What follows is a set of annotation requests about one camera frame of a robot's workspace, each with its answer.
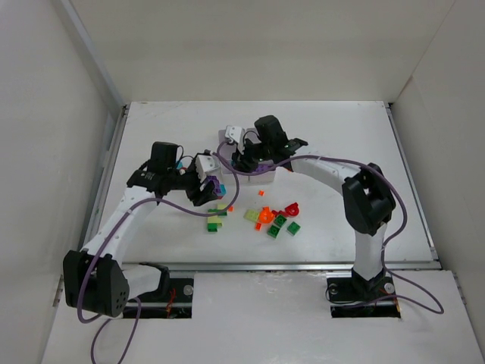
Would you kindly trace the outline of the purple curved lego brick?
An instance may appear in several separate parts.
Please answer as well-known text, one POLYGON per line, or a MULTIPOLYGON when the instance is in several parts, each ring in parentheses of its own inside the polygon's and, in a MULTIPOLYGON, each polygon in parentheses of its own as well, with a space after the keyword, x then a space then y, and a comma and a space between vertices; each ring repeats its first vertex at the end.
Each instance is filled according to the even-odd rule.
POLYGON ((266 173, 273 173, 274 172, 272 170, 273 165, 274 165, 274 163, 273 163, 272 160, 259 161, 254 172, 257 175, 263 175, 263 174, 266 174, 266 173))

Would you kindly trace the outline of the teal square lego brick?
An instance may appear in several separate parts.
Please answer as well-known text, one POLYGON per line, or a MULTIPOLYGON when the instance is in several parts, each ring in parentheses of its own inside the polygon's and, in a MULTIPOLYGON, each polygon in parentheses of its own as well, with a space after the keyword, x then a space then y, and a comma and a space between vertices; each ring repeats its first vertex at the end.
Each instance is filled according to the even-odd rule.
POLYGON ((217 194, 218 194, 220 197, 223 197, 223 196, 225 196, 225 195, 226 195, 226 193, 227 193, 227 190, 226 190, 225 185, 224 185, 224 184, 220 184, 220 185, 219 185, 219 190, 218 190, 217 194))

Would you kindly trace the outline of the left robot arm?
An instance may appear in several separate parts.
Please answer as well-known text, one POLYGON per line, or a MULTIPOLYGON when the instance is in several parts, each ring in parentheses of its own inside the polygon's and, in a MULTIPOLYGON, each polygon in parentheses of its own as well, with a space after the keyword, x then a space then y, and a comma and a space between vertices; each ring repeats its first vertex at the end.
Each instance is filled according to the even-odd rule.
POLYGON ((174 143, 153 143, 150 158, 132 173, 105 225, 80 250, 71 250, 64 257, 66 303, 77 310, 81 322, 89 321, 82 315, 85 311, 114 318, 130 300, 145 293, 163 297, 169 291, 167 267, 142 262, 123 269, 122 264, 137 230, 170 191, 184 191, 194 206, 217 199, 219 161, 203 152, 182 169, 178 149, 174 143))

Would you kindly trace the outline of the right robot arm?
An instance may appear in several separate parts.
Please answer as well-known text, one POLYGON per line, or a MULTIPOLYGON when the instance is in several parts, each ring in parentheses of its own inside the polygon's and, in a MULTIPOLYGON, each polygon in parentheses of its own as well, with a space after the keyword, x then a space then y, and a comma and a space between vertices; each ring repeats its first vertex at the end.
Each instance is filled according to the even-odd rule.
POLYGON ((227 140, 236 144, 231 159, 237 171, 255 174, 262 162, 272 162, 323 183, 343 198, 346 220, 355 232, 355 261, 350 276, 328 279, 330 300, 357 303, 378 298, 390 282, 382 252, 387 224, 396 207, 380 167, 319 155, 306 141, 288 138, 273 115, 259 118, 253 131, 256 141, 246 136, 246 130, 227 128, 227 140))

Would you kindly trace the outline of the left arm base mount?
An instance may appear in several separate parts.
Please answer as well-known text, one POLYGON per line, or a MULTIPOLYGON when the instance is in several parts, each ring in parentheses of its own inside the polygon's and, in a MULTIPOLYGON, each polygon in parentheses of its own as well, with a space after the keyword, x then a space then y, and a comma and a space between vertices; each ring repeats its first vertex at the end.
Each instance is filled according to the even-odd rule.
POLYGON ((166 293, 144 293, 139 296, 141 319, 190 319, 194 277, 171 278, 166 293))

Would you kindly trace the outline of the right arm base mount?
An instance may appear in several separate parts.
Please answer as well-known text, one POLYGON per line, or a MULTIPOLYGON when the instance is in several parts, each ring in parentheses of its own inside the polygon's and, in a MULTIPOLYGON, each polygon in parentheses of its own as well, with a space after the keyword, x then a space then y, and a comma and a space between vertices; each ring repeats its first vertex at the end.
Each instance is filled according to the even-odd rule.
POLYGON ((395 292, 393 279, 388 275, 370 285, 353 276, 328 277, 325 297, 333 319, 400 319, 395 292))

